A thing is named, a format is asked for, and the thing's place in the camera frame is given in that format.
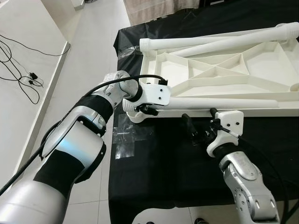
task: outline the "silver robot arm segment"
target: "silver robot arm segment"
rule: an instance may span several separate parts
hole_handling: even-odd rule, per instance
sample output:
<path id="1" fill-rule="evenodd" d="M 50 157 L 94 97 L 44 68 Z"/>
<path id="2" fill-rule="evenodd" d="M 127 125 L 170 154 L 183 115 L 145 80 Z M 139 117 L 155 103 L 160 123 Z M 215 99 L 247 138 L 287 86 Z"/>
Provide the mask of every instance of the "silver robot arm segment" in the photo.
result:
<path id="1" fill-rule="evenodd" d="M 124 77 L 129 74 L 118 71 L 104 81 Z M 19 181 L 0 197 L 0 224 L 61 224 L 73 184 L 87 180 L 105 155 L 101 136 L 115 107 L 123 98 L 147 103 L 140 101 L 147 95 L 136 80 L 128 80 L 82 97 L 49 134 L 33 178 Z"/>
<path id="2" fill-rule="evenodd" d="M 275 199 L 264 185 L 261 171 L 238 146 L 243 120 L 241 111 L 216 112 L 211 123 L 218 123 L 215 126 L 225 127 L 230 133 L 218 129 L 207 152 L 220 161 L 219 167 L 233 193 L 241 224 L 279 224 Z"/>

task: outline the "black table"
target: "black table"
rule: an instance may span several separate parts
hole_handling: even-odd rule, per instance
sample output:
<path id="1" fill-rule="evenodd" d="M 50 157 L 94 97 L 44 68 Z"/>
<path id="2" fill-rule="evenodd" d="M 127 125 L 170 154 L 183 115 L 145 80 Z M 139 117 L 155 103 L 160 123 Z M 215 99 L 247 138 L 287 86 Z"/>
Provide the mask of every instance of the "black table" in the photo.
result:
<path id="1" fill-rule="evenodd" d="M 114 48 L 118 70 L 140 74 L 140 38 L 179 38 L 273 27 L 299 20 L 297 0 L 234 0 L 172 15 L 119 31 Z M 194 118 L 196 128 L 210 118 Z M 243 137 L 266 152 L 286 180 L 289 198 L 298 198 L 299 118 L 245 118 Z M 246 154 L 262 171 L 276 200 L 282 189 L 255 151 Z M 193 146 L 180 118 L 133 124 L 121 106 L 114 113 L 109 208 L 112 224 L 130 224 L 147 208 L 170 209 L 233 203 L 215 159 Z"/>

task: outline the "white pipe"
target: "white pipe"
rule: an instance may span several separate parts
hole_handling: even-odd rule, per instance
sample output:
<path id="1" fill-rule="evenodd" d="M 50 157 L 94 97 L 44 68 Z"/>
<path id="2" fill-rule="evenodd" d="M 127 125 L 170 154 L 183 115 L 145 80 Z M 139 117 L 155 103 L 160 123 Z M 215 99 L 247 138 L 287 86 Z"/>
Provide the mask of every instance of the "white pipe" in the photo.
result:
<path id="1" fill-rule="evenodd" d="M 241 36 L 235 36 L 225 40 L 216 41 L 213 43 L 207 43 L 198 45 L 195 47 L 178 50 L 170 53 L 171 55 L 177 55 L 181 57 L 187 57 L 192 55 L 203 54 L 207 52 L 213 52 L 218 50 L 225 50 L 238 46 L 244 46 L 248 44 L 268 42 L 268 41 L 284 41 L 288 39 L 295 39 L 299 36 L 299 23 L 291 22 L 282 24 L 281 26 L 271 29 L 245 34 Z"/>
<path id="2" fill-rule="evenodd" d="M 156 110 L 200 110 L 212 107 L 217 109 L 277 108 L 278 102 L 268 99 L 173 97 L 167 106 L 151 105 L 150 107 Z"/>
<path id="3" fill-rule="evenodd" d="M 173 39 L 150 39 L 141 38 L 139 46 L 141 52 L 150 50 L 181 48 L 200 44 L 211 43 L 228 39 L 231 36 L 217 36 L 217 37 L 192 37 L 192 38 L 173 38 Z"/>

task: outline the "transparent plastic sheet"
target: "transparent plastic sheet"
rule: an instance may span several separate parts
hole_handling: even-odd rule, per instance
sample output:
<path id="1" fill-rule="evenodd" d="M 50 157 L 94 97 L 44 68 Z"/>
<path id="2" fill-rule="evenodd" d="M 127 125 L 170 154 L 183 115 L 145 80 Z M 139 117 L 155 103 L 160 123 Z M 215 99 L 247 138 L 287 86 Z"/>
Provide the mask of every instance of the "transparent plastic sheet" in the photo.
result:
<path id="1" fill-rule="evenodd" d="M 122 52 L 120 52 L 118 54 L 118 60 L 124 58 L 124 57 L 127 57 L 129 55 L 142 55 L 142 52 L 140 51 L 140 48 L 139 46 L 133 46 L 133 47 L 130 47 L 130 48 L 127 48 L 125 50 L 123 50 Z"/>
<path id="2" fill-rule="evenodd" d="M 118 127 L 113 128 L 113 144 L 116 145 L 115 159 L 128 158 L 135 155 L 135 141 L 148 139 L 154 129 L 142 127 L 130 121 L 127 114 L 120 114 Z"/>

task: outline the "electrical cable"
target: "electrical cable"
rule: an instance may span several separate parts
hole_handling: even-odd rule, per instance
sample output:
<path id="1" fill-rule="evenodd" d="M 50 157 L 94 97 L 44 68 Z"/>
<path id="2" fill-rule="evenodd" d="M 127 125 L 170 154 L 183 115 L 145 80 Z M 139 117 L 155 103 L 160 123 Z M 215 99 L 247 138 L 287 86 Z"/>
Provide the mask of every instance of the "electrical cable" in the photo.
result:
<path id="1" fill-rule="evenodd" d="M 268 164 L 270 165 L 270 167 L 272 168 L 272 170 L 274 171 L 275 175 L 277 176 L 279 182 L 280 182 L 280 185 L 283 189 L 283 194 L 284 194 L 284 210 L 283 210 L 283 215 L 282 215 L 282 218 L 281 218 L 281 224 L 285 224 L 286 221 L 287 221 L 287 215 L 288 215 L 288 212 L 289 212 L 289 196 L 288 196 L 288 192 L 286 190 L 286 186 L 285 186 L 285 183 L 281 177 L 281 175 L 279 174 L 279 172 L 276 170 L 275 166 L 273 165 L 273 163 L 269 160 L 269 158 L 267 157 L 267 155 L 262 151 L 260 150 L 259 148 L 253 146 L 252 144 L 250 144 L 245 138 L 243 138 L 242 136 L 224 128 L 224 127 L 220 127 L 220 130 L 223 130 L 231 135 L 233 135 L 234 137 L 237 137 L 238 139 L 242 140 L 246 145 L 248 145 L 250 148 L 253 148 L 255 151 L 257 151 L 267 162 Z"/>
<path id="2" fill-rule="evenodd" d="M 71 49 L 71 45 L 69 45 L 69 48 L 68 48 L 64 53 L 62 53 L 62 54 L 60 54 L 60 55 L 52 55 L 52 54 L 44 53 L 44 52 L 42 52 L 42 51 L 40 51 L 40 50 L 36 50 L 36 49 L 34 49 L 34 48 L 27 47 L 25 44 L 20 43 L 20 42 L 14 40 L 14 39 L 7 38 L 7 37 L 5 37 L 5 36 L 3 36 L 3 35 L 1 35 L 1 34 L 0 34 L 0 36 L 3 37 L 4 39 L 7 39 L 7 40 L 10 40 L 10 41 L 16 42 L 16 43 L 18 43 L 18 44 L 20 44 L 20 45 L 26 47 L 26 48 L 29 49 L 29 50 L 37 51 L 37 52 L 39 52 L 39 53 L 41 53 L 41 54 L 43 54 L 43 55 L 49 55 L 49 56 L 61 56 L 61 55 L 66 54 L 66 53 Z"/>
<path id="3" fill-rule="evenodd" d="M 158 78 L 160 80 L 166 81 L 164 78 L 160 77 L 160 76 L 156 76 L 156 75 L 139 75 L 139 76 L 135 76 L 135 77 L 126 77 L 126 78 L 120 78 L 120 79 L 116 79 L 116 80 L 112 80 L 112 81 L 108 81 L 105 83 L 102 83 L 94 88 L 92 88 L 90 91 L 88 91 L 83 97 L 87 97 L 89 95 L 91 95 L 94 91 L 98 90 L 99 88 L 102 88 L 104 86 L 110 85 L 110 84 L 114 84 L 114 83 L 119 83 L 119 82 L 123 82 L 123 81 L 127 81 L 127 80 L 132 80 L 132 79 L 139 79 L 139 78 L 147 78 L 147 77 L 151 77 L 151 78 Z M 38 156 L 40 155 L 40 157 L 42 157 L 42 153 L 43 153 L 43 147 L 46 143 L 46 140 L 48 138 L 48 136 L 50 135 L 51 132 L 53 132 L 55 130 L 56 127 L 58 127 L 58 125 L 66 118 L 66 116 L 71 112 L 71 110 L 69 110 L 67 112 L 67 114 L 57 123 L 55 123 L 43 136 L 42 142 L 40 147 L 36 150 L 36 152 L 26 161 L 26 163 L 18 170 L 18 172 L 16 172 L 16 174 L 4 185 L 4 187 L 2 189 L 0 189 L 0 196 L 19 178 L 19 176 L 25 171 L 25 169 L 32 163 L 32 161 Z"/>
<path id="4" fill-rule="evenodd" d="M 86 97 L 90 94 L 92 94 L 94 91 L 106 86 L 106 85 L 110 85 L 110 84 L 114 84 L 114 83 L 119 83 L 119 82 L 123 82 L 123 81 L 127 81 L 127 80 L 132 80 L 132 79 L 140 79 L 140 78 L 158 78 L 160 80 L 166 81 L 164 78 L 162 78 L 161 76 L 156 76 L 156 75 L 139 75 L 139 76 L 134 76 L 134 77 L 126 77 L 126 78 L 120 78 L 120 79 L 116 79 L 116 80 L 112 80 L 112 81 L 108 81 L 105 83 L 102 83 L 94 88 L 92 88 L 90 91 L 88 91 L 83 97 Z"/>
<path id="5" fill-rule="evenodd" d="M 8 60 L 7 61 L 0 61 L 7 69 L 8 69 L 8 71 L 15 77 L 15 80 L 14 79 L 7 79 L 7 78 L 3 78 L 3 77 L 0 77 L 1 79 L 4 79 L 4 80 L 7 80 L 7 81 L 18 81 L 18 85 L 19 85 L 19 87 L 20 87 L 20 89 L 24 92 L 24 94 L 27 96 L 27 98 L 33 103 L 33 104 L 38 104 L 38 102 L 39 102 L 39 99 L 40 99 L 40 95 L 39 95 L 39 93 L 38 93 L 38 91 L 35 89 L 35 88 L 33 88 L 32 86 L 30 86 L 30 85 L 26 85 L 26 84 L 24 84 L 22 81 L 21 81 L 21 79 L 22 78 L 24 78 L 25 76 L 22 76 L 22 74 L 21 74 L 21 72 L 19 71 L 19 69 L 15 66 L 15 64 L 11 61 L 11 59 L 13 58 L 12 57 L 12 53 L 11 53 L 11 49 L 10 49 L 10 47 L 7 45 L 7 44 L 5 44 L 3 41 L 0 41 L 1 43 L 2 43 L 2 45 L 4 46 L 4 48 L 5 48 L 5 50 L 7 51 L 7 53 L 9 54 L 9 56 L 6 54 L 6 52 L 4 51 L 4 49 L 0 46 L 0 49 L 3 51 L 3 53 L 5 54 L 5 56 L 8 58 Z M 10 62 L 13 66 L 14 66 L 14 68 L 18 71 L 18 73 L 20 74 L 20 78 L 17 78 L 16 77 L 16 75 L 9 69 L 9 67 L 5 64 L 5 63 L 7 63 L 7 62 Z M 36 85 L 35 84 L 35 86 L 42 86 L 42 84 L 40 83 L 40 82 L 38 82 L 38 81 L 36 81 L 36 80 L 34 80 L 34 79 L 32 79 L 32 78 L 30 78 L 30 77 L 27 77 L 28 79 L 31 79 L 31 80 L 33 80 L 33 81 L 35 81 L 35 82 L 37 82 L 37 83 L 39 83 L 40 85 Z M 25 92 L 25 90 L 22 88 L 22 86 L 21 86 L 21 84 L 22 85 L 24 85 L 24 86 L 27 86 L 27 87 L 29 87 L 29 88 L 31 88 L 33 91 L 35 91 L 36 93 L 37 93 L 37 97 L 38 97 L 38 99 L 37 99 L 37 101 L 36 102 L 33 102 L 33 100 L 30 98 L 30 96 Z"/>
<path id="6" fill-rule="evenodd" d="M 19 178 L 19 176 L 25 171 L 25 169 L 32 163 L 32 161 L 38 156 L 39 150 L 44 146 L 44 142 L 37 151 L 26 161 L 26 163 L 13 175 L 13 177 L 0 189 L 0 196 Z"/>
<path id="7" fill-rule="evenodd" d="M 296 212 L 296 210 L 299 208 L 299 201 L 295 203 L 295 205 L 291 208 L 291 210 L 288 212 L 285 221 L 289 220 L 292 215 Z"/>

